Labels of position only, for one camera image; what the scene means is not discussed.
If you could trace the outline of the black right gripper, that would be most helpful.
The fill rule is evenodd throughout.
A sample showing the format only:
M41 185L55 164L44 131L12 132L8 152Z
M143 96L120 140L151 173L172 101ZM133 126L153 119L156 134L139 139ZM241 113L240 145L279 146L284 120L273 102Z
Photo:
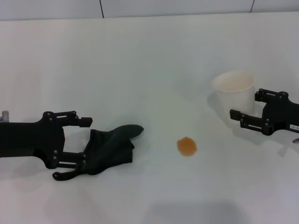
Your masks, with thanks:
M279 130L299 132L299 105L289 99L287 92L261 88L255 93L255 101L266 103L260 117L231 109L230 118L238 121L241 128L267 136Z

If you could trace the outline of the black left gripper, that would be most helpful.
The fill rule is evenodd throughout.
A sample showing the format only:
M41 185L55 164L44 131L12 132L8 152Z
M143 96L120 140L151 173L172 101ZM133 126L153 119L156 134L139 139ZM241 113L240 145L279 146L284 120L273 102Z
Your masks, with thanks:
M76 111L44 112L42 118L32 123L3 122L0 124L0 156L41 159L46 168L84 169L85 153L63 152L63 126L90 127L93 119L81 117Z

